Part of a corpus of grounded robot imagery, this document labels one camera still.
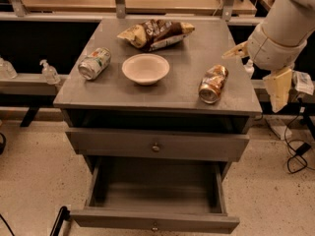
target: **soda can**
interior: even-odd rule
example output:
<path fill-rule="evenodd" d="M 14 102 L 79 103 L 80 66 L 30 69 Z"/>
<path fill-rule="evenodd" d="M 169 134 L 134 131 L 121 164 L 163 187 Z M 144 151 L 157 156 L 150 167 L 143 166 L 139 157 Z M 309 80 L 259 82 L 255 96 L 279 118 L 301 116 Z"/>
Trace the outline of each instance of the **soda can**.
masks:
<path fill-rule="evenodd" d="M 228 70 L 222 65 L 209 69 L 199 85 L 199 96 L 206 103 L 215 103 L 221 97 L 221 90 L 228 77 Z"/>
<path fill-rule="evenodd" d="M 110 58 L 107 48 L 98 48 L 80 62 L 79 73 L 86 80 L 94 80 L 109 65 Z"/>

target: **bowl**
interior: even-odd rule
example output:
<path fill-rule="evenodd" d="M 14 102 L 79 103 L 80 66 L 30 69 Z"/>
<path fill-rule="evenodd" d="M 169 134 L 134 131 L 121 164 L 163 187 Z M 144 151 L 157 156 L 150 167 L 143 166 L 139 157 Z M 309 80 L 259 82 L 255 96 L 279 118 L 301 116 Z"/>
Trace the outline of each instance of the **bowl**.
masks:
<path fill-rule="evenodd" d="M 148 86 L 156 83 L 169 71 L 169 64 L 155 54 L 139 54 L 130 57 L 122 65 L 122 72 L 131 81 Z"/>

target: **floor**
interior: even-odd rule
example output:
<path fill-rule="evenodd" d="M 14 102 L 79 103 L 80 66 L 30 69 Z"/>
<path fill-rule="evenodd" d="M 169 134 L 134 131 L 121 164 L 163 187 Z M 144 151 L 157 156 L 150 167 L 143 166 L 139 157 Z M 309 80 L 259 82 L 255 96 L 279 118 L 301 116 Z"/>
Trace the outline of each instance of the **floor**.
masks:
<path fill-rule="evenodd" d="M 64 133 L 67 126 L 58 110 L 41 109 L 29 127 L 20 128 L 23 111 L 0 109 L 0 132 L 7 137 L 0 155 L 0 213 L 15 235 L 44 236 L 50 234 L 62 206 L 69 210 L 84 206 L 92 176 L 83 158 L 72 150 Z M 231 235 L 315 235 L 315 171 L 288 174 L 286 143 L 269 129 L 265 121 L 268 117 L 255 121 L 246 151 L 223 181 L 228 214 L 240 219 Z M 286 123 L 293 118 L 272 117 Z M 315 144 L 309 131 L 298 121 L 292 123 L 290 130 L 291 139 L 312 145 L 304 155 L 309 167 L 315 168 Z M 0 235 L 11 235 L 2 221 Z M 60 235 L 216 234 L 82 228 L 70 221 L 64 223 Z"/>

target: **white bottle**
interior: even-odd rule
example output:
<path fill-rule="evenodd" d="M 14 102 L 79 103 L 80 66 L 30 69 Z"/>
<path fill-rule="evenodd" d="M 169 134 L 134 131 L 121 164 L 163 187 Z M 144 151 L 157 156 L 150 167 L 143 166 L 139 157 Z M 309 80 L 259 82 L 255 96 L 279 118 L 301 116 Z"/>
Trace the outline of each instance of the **white bottle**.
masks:
<path fill-rule="evenodd" d="M 255 71 L 254 62 L 251 59 L 249 59 L 247 61 L 247 63 L 244 65 L 244 68 L 245 68 L 245 71 L 247 72 L 249 78 L 252 78 L 254 71 Z"/>
<path fill-rule="evenodd" d="M 18 74 L 12 64 L 0 57 L 0 79 L 14 79 L 17 76 Z"/>
<path fill-rule="evenodd" d="M 50 85 L 56 85 L 60 83 L 60 77 L 57 70 L 53 66 L 49 66 L 47 60 L 43 59 L 40 61 L 39 65 L 43 66 L 41 73 L 46 78 L 46 82 Z"/>

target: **drawer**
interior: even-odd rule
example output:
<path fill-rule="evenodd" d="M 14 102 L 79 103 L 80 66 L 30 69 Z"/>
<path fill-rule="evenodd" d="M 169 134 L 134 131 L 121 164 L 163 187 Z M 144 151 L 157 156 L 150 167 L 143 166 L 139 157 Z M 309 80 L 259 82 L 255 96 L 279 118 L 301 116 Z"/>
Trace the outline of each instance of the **drawer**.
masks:
<path fill-rule="evenodd" d="M 248 135 L 70 128 L 66 132 L 83 155 L 114 155 L 237 161 Z"/>
<path fill-rule="evenodd" d="M 156 158 L 98 159 L 80 226 L 230 233 L 239 223 L 224 205 L 214 162 Z"/>

